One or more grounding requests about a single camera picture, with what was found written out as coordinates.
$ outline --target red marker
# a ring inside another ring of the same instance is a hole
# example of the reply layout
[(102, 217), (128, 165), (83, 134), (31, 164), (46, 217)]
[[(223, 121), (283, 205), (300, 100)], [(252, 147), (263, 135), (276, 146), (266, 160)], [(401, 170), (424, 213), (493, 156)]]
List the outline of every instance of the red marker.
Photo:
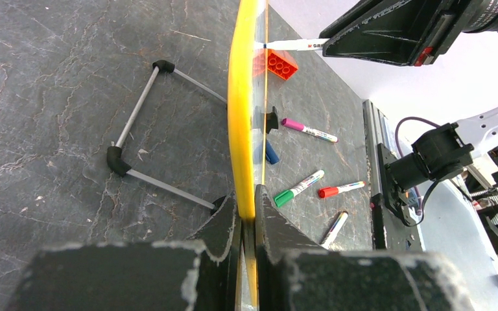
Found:
[(318, 191), (318, 194), (320, 195), (320, 198), (328, 198), (330, 196), (336, 196), (337, 194), (341, 192), (347, 192), (350, 190), (354, 189), (359, 189), (362, 188), (366, 185), (364, 181), (358, 181), (357, 183), (351, 183), (349, 185), (344, 185), (340, 187), (326, 187), (326, 188), (321, 188)]

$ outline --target red marker cap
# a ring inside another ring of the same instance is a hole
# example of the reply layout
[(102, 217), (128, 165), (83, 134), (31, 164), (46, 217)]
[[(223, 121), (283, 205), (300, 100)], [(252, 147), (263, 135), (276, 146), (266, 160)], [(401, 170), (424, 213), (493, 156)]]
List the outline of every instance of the red marker cap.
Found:
[(320, 198), (328, 198), (330, 196), (336, 196), (338, 194), (338, 188), (337, 187), (326, 187), (326, 188), (321, 188), (318, 191), (318, 195)]

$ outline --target purple marker cap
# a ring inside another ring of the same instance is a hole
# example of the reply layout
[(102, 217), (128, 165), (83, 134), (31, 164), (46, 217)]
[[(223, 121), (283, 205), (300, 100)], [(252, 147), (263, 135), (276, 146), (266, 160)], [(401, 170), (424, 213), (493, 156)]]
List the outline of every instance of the purple marker cap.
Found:
[(281, 125), (287, 128), (292, 128), (293, 130), (298, 130), (299, 132), (302, 132), (304, 130), (304, 124), (300, 124), (299, 122), (293, 121), (288, 118), (281, 120)]

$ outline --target green marker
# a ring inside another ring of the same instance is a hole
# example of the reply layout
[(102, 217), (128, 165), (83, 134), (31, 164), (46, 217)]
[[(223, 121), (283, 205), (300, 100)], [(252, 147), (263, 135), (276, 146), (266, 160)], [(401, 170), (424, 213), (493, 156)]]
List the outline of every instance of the green marker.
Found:
[(314, 174), (308, 176), (305, 180), (301, 181), (297, 186), (292, 189), (285, 190), (282, 193), (278, 194), (274, 198), (274, 202), (280, 208), (291, 199), (293, 199), (297, 194), (301, 193), (304, 189), (310, 187), (313, 183), (320, 180), (320, 178), (324, 177), (325, 172), (323, 170), (319, 170)]

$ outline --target purple marker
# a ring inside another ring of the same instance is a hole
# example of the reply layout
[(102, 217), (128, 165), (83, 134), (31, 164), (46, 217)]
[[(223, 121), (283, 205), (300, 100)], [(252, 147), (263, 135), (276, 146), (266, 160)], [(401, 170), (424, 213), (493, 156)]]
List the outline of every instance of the purple marker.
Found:
[(336, 143), (338, 141), (336, 136), (329, 135), (328, 133), (324, 133), (322, 131), (315, 130), (313, 128), (308, 128), (304, 124), (300, 124), (299, 122), (293, 121), (291, 119), (285, 118), (281, 121), (281, 125), (286, 128), (292, 128), (293, 130), (297, 130), (299, 132), (304, 132), (306, 134), (310, 134), (321, 139), (325, 139), (327, 141), (331, 141), (332, 143)]

